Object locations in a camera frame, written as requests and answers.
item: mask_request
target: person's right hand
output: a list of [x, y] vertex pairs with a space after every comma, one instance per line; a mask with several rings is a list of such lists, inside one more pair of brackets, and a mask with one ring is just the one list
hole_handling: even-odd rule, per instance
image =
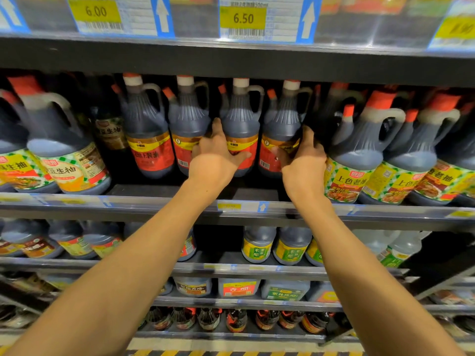
[[313, 143], [313, 131], [303, 126], [303, 137], [294, 159], [278, 147], [272, 149], [282, 165], [282, 180], [296, 207], [307, 202], [328, 200], [324, 196], [326, 155], [322, 145]]

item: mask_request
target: person's right arm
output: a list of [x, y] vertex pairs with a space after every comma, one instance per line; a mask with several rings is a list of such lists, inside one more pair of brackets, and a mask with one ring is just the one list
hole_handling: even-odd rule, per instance
[[439, 323], [345, 226], [324, 196], [326, 155], [304, 137], [293, 160], [282, 163], [285, 190], [313, 232], [332, 286], [368, 355], [463, 356]]

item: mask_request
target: barcode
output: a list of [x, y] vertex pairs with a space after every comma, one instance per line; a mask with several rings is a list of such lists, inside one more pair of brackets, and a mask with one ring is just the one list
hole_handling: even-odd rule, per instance
[[178, 161], [178, 164], [179, 164], [180, 166], [189, 167], [189, 166], [188, 166], [188, 162], [186, 162], [186, 161], [181, 161], [179, 158], [177, 159], [177, 161]]
[[270, 164], [268, 164], [267, 162], [264, 162], [263, 160], [259, 160], [259, 164], [268, 170], [270, 169]]
[[370, 189], [369, 187], [367, 187], [367, 186], [363, 187], [363, 191], [364, 191], [365, 193], [367, 193], [368, 195], [371, 195], [371, 196], [376, 195], [376, 191], [371, 190], [371, 189]]
[[86, 22], [86, 27], [94, 30], [123, 30], [120, 22]]
[[263, 37], [265, 34], [265, 30], [255, 30], [252, 28], [230, 28], [229, 29], [229, 37], [231, 36], [256, 36], [256, 37]]

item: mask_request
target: white bottle cap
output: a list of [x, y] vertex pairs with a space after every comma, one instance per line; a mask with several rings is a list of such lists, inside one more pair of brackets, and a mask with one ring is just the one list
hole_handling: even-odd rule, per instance
[[195, 83], [193, 76], [178, 75], [177, 76], [178, 86], [191, 86]]
[[300, 81], [297, 80], [285, 80], [284, 89], [289, 89], [290, 91], [296, 91], [300, 89]]
[[247, 87], [249, 86], [249, 79], [248, 78], [234, 78], [233, 79], [233, 86], [235, 87]]
[[143, 85], [142, 77], [138, 73], [124, 72], [123, 81], [126, 86]]

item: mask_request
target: white arrow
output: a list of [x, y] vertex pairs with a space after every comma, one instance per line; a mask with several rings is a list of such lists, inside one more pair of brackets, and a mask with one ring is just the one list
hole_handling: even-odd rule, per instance
[[313, 1], [310, 4], [304, 18], [304, 29], [302, 30], [302, 38], [310, 37], [310, 29], [312, 28], [312, 23], [315, 21], [315, 11], [313, 9]]
[[15, 5], [10, 0], [0, 0], [0, 6], [2, 6], [15, 26], [21, 26], [21, 21], [15, 11]]
[[10, 30], [10, 24], [7, 21], [7, 18], [3, 16], [3, 12], [0, 10], [0, 30]]
[[163, 0], [157, 0], [156, 12], [157, 12], [158, 18], [160, 19], [160, 28], [162, 29], [162, 32], [169, 32], [168, 18], [167, 18], [169, 13], [168, 13], [167, 7], [163, 3]]

